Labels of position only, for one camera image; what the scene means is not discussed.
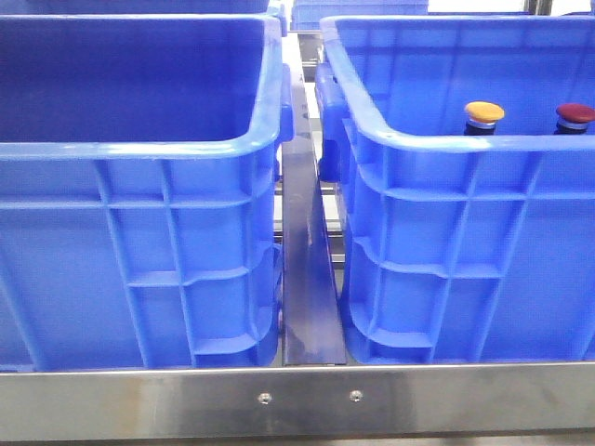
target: crate handle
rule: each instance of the crate handle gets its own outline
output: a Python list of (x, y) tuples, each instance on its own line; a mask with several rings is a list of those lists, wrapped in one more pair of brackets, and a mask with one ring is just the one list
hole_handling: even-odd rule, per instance
[(278, 151), (282, 142), (294, 138), (294, 109), (293, 95), (291, 93), (291, 70), (289, 65), (283, 64), (283, 81), (281, 83), (281, 122), (279, 123), (279, 136), (275, 141), (275, 181), (281, 179), (281, 166), (278, 160)]
[(323, 124), (323, 157), (318, 163), (319, 178), (338, 182), (340, 153), (347, 141), (343, 119), (350, 114), (341, 87), (328, 63), (321, 63), (316, 69), (316, 100)]

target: metal rack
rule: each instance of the metal rack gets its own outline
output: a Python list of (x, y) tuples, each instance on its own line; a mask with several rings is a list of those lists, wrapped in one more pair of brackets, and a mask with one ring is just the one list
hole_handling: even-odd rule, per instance
[[(0, 441), (249, 442), (254, 437), (457, 434), (468, 437), (462, 443), (446, 440), (448, 444), (595, 443), (590, 432), (595, 429), (595, 362), (344, 365), (349, 358), (337, 312), (298, 35), (284, 40), (292, 70), (296, 137), (283, 147), (282, 365), (0, 374)], [(527, 431), (563, 434), (477, 437)], [(417, 439), (412, 444), (439, 441)]]

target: metal bar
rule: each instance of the metal bar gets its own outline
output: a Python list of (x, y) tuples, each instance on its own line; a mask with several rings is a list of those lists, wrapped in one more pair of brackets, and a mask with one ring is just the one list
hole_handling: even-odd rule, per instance
[[(25, 446), (31, 443), (9, 443)], [(392, 438), (392, 439), (169, 439), (159, 441), (102, 441), (101, 446), (590, 446), (595, 433), (556, 433), (554, 435), (508, 435), (482, 437)], [(69, 446), (88, 446), (88, 442), (71, 442)]]
[(323, 37), (320, 32), (298, 32), (302, 69), (306, 82), (314, 82), (316, 67), (323, 57)]
[(320, 189), (323, 195), (335, 195), (337, 193), (337, 187), (335, 183), (321, 181)]
[(553, 0), (525, 0), (524, 10), (537, 16), (551, 15)]
[(595, 429), (595, 362), (0, 375), (0, 441)]
[(296, 136), (283, 145), (284, 363), (344, 364), (324, 209), (308, 120), (299, 41), (284, 39), (291, 66)]

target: metal surface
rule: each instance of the metal surface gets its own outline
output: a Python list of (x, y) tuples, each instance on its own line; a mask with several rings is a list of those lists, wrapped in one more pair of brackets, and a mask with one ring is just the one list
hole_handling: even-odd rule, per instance
[(524, 10), (537, 16), (549, 16), (553, 0), (525, 0)]
[(0, 440), (592, 429), (594, 375), (593, 362), (4, 374)]
[(294, 33), (284, 39), (284, 59), (291, 66), (296, 129), (283, 145), (282, 164), (284, 364), (342, 364), (345, 343)]
[[(98, 444), (74, 442), (73, 445)], [(23, 446), (31, 443), (9, 443)], [(55, 443), (33, 443), (54, 445)], [(159, 445), (159, 446), (584, 446), (595, 444), (595, 433), (563, 433), (555, 435), (497, 436), (497, 437), (445, 437), (445, 438), (393, 438), (393, 439), (169, 439), (169, 440), (115, 440), (102, 441), (101, 446)]]
[(314, 82), (316, 67), (323, 61), (323, 37), (320, 32), (299, 32), (299, 50), (302, 60), (304, 79)]
[(345, 269), (345, 243), (340, 230), (328, 230), (328, 242), (331, 248), (333, 269)]

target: crate rim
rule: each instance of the crate rim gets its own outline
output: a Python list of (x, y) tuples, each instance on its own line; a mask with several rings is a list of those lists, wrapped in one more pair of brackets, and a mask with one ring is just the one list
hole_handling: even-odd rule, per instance
[(350, 117), (357, 130), (366, 138), (400, 151), (437, 151), (442, 153), (471, 153), (485, 151), (590, 151), (595, 149), (595, 136), (582, 135), (495, 135), (490, 137), (468, 136), (418, 136), (399, 132), (390, 127), (376, 104), (368, 94), (364, 83), (355, 71), (350, 58), (341, 43), (337, 25), (341, 21), (386, 21), (386, 22), (529, 22), (542, 21), (555, 23), (561, 21), (585, 22), (595, 30), (595, 20), (585, 16), (546, 17), (546, 16), (333, 16), (321, 19), (321, 32), (324, 50), (333, 73), (338, 80), (341, 92), (345, 96), (351, 111)]
[(0, 21), (260, 21), (263, 24), (262, 61), (254, 109), (248, 131), (237, 138), (221, 141), (149, 142), (0, 142), (0, 161), (68, 159), (219, 159), (259, 151), (277, 139), (281, 127), (283, 63), (281, 25), (263, 14), (66, 14), (2, 15)]

